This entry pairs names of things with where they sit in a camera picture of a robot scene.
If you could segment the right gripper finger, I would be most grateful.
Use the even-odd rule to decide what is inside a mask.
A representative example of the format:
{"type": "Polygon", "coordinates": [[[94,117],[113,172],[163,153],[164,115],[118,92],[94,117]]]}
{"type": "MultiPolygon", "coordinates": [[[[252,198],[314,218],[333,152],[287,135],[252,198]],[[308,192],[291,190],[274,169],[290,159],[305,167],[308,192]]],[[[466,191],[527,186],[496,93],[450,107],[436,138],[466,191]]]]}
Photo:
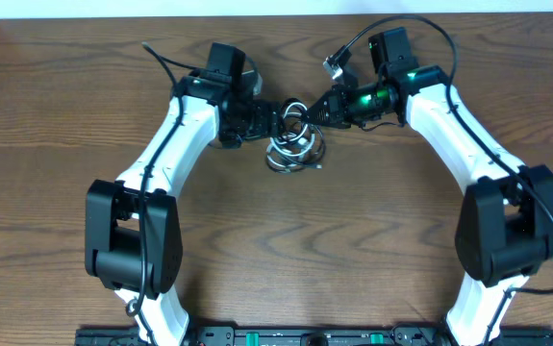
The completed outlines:
{"type": "Polygon", "coordinates": [[[351,124],[341,119],[336,120],[320,120],[318,118],[303,117],[302,121],[309,125],[315,125],[333,129],[349,129],[351,124]]]}
{"type": "Polygon", "coordinates": [[[329,115],[329,106],[328,106],[329,94],[323,94],[316,102],[302,113],[302,120],[327,120],[329,115]]]}

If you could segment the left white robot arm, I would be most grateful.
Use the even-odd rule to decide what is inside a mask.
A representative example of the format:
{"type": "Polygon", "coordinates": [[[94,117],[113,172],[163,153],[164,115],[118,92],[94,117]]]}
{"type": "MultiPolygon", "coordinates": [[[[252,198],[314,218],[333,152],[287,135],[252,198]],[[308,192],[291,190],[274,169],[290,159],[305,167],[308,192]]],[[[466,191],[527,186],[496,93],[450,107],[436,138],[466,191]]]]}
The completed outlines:
{"type": "Polygon", "coordinates": [[[114,181],[94,181],[86,197],[85,267],[114,291],[149,345],[180,345],[189,314],[174,283],[183,243],[178,199],[201,153],[278,135],[277,104],[259,98],[262,78],[246,54],[214,43],[205,67],[171,81],[164,121],[114,181]]]}

